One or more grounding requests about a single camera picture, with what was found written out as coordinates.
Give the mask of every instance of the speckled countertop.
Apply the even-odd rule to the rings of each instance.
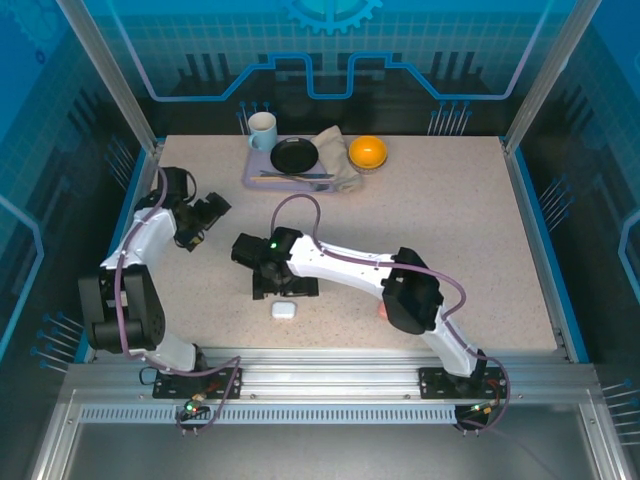
[[[556,348],[522,221],[497,138],[384,137],[389,160],[352,194],[317,195],[320,239],[346,248],[391,253],[412,248],[431,268],[466,288],[455,315],[482,348]],[[378,301],[320,281],[320,296],[297,298],[293,320],[273,320],[271,303],[251,298],[251,272],[230,260],[240,233],[269,236],[284,192],[243,187],[246,137],[170,136],[163,166],[191,171],[198,196],[215,191],[232,209],[192,253],[170,245],[153,272],[169,327],[206,347],[425,348],[377,316]],[[279,224],[310,232],[314,209],[285,207]],[[457,292],[441,288],[447,304]]]

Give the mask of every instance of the tray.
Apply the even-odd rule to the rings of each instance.
[[[290,137],[300,137],[310,139],[311,135],[278,135],[278,141],[284,140]],[[336,193],[336,189],[333,185],[330,185],[327,190],[322,192],[315,192],[310,185],[305,185],[299,182],[254,182],[251,177],[259,177],[260,170],[276,171],[271,164],[271,152],[261,152],[259,150],[249,149],[249,155],[247,157],[247,164],[244,168],[242,175],[242,183],[247,188],[253,188],[256,190],[278,190],[285,192],[303,192],[303,193]],[[314,165],[314,167],[305,173],[327,173],[324,166],[320,161]]]

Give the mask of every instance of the mug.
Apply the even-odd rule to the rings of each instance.
[[[257,112],[249,117],[247,122],[251,135],[249,146],[262,152],[270,152],[278,142],[276,117],[269,112]]]

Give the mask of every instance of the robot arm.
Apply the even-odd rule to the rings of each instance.
[[[164,171],[168,184],[165,202],[130,240],[122,266],[120,296],[129,353],[142,354],[169,370],[191,372],[202,369],[203,356],[199,355],[195,345],[166,330],[164,311],[151,280],[151,272],[167,243],[174,240],[191,252],[202,242],[203,232],[209,230],[231,206],[215,193],[189,205],[186,171],[173,167]],[[118,248],[102,262],[97,273],[78,280],[87,338],[96,350],[122,353],[115,306],[118,259],[126,239],[144,221],[159,196],[159,191],[154,191],[136,205],[131,228]]]
[[[386,253],[358,252],[322,242],[321,245],[326,250],[352,258],[379,263],[393,263],[397,260],[397,256]],[[442,313],[446,308],[442,302],[442,295],[438,292],[439,285],[436,279],[431,277],[429,281],[425,278],[424,284],[418,285],[421,282],[417,277],[425,277],[424,275],[390,267],[358,265],[328,257],[318,250],[309,235],[300,237],[290,253],[291,259],[287,261],[287,267],[291,273],[298,277],[322,278],[349,285],[383,300],[391,325],[403,332],[419,335],[440,357],[444,369],[451,375],[471,377],[478,360],[460,346],[444,325]],[[411,250],[404,249],[399,255],[403,253],[415,256],[419,260],[417,254]],[[411,311],[422,308],[425,309],[423,313],[415,312],[414,315]],[[449,323],[460,336],[463,336],[451,319]]]
[[[269,240],[240,235],[233,246],[232,259],[254,270],[254,298],[263,292],[284,296],[317,295],[317,284],[303,279],[324,279],[363,290],[384,302],[389,322],[403,332],[419,335],[440,357],[444,369],[460,380],[482,376],[484,362],[473,353],[475,347],[463,347],[444,324],[445,310],[439,282],[429,275],[385,266],[404,263],[426,268],[420,257],[407,248],[395,255],[348,250],[320,243],[319,249],[309,235],[297,230],[277,228]],[[338,253],[373,265],[338,260],[324,251]],[[451,328],[464,338],[459,328],[448,320]]]

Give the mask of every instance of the cloth napkin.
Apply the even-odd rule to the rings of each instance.
[[[347,146],[337,125],[313,137],[311,143],[318,149],[320,163],[333,175],[333,186],[338,192],[349,193],[362,187],[362,176],[349,163]]]

